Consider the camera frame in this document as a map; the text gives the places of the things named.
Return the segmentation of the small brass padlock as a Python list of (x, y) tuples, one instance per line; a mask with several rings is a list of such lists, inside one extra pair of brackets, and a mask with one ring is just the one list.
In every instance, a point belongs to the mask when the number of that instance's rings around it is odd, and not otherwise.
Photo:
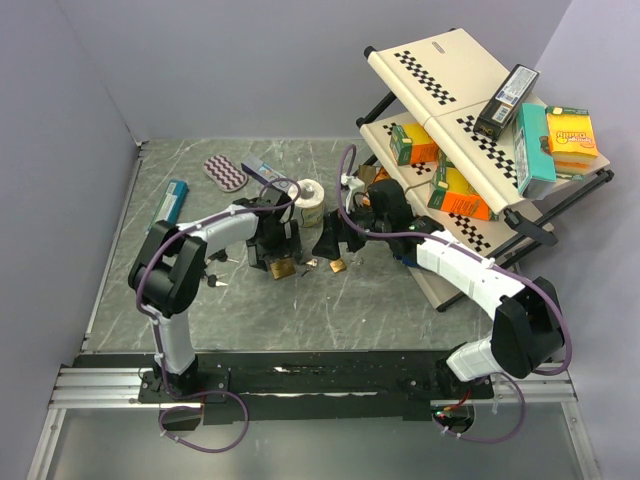
[(336, 260), (331, 260), (329, 262), (329, 266), (330, 266), (331, 271), (334, 274), (343, 272), (343, 271), (345, 271), (347, 269), (347, 265), (346, 265), (346, 263), (344, 262), (344, 260), (342, 258), (339, 258), (339, 259), (336, 259)]

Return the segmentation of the silver key pair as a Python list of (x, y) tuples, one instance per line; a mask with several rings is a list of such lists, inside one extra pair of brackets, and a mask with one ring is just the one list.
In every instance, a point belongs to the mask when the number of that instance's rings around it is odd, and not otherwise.
[(312, 271), (314, 271), (317, 267), (318, 267), (318, 260), (315, 258), (312, 258), (308, 261), (306, 261), (304, 263), (304, 268), (303, 271), (300, 273), (301, 277), (304, 277), (305, 275), (311, 273)]

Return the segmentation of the long shackle brass padlock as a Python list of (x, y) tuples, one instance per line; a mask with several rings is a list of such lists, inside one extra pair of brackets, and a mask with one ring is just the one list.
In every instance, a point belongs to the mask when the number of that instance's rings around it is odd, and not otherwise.
[(281, 280), (296, 273), (295, 260), (291, 257), (280, 258), (269, 264), (269, 270), (275, 280)]

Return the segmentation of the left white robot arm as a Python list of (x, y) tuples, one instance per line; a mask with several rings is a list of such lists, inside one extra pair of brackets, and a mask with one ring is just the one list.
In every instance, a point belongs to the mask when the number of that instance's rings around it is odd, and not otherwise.
[(149, 317), (156, 352), (154, 373), (162, 390), (177, 402), (202, 389), (191, 342), (188, 309), (197, 296), (206, 261), (243, 242), (248, 265), (273, 277), (295, 270), (301, 260), (299, 226), (282, 219), (294, 201), (269, 189), (235, 201), (210, 217), (189, 223), (156, 222), (148, 232), (128, 275), (136, 307)]

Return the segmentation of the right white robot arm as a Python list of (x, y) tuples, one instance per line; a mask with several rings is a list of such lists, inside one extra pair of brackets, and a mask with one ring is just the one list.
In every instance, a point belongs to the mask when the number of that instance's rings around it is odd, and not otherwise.
[(313, 248), (317, 257), (335, 260), (341, 244), (356, 252), (371, 240), (385, 242), (393, 255), (446, 280), (492, 319), (491, 333), (456, 347), (437, 373), (438, 390), (459, 398), (472, 380), (494, 373), (523, 379), (560, 349), (569, 347), (553, 286), (531, 281), (474, 252), (428, 216), (417, 216), (393, 179), (365, 186), (340, 175), (338, 207), (324, 218)]

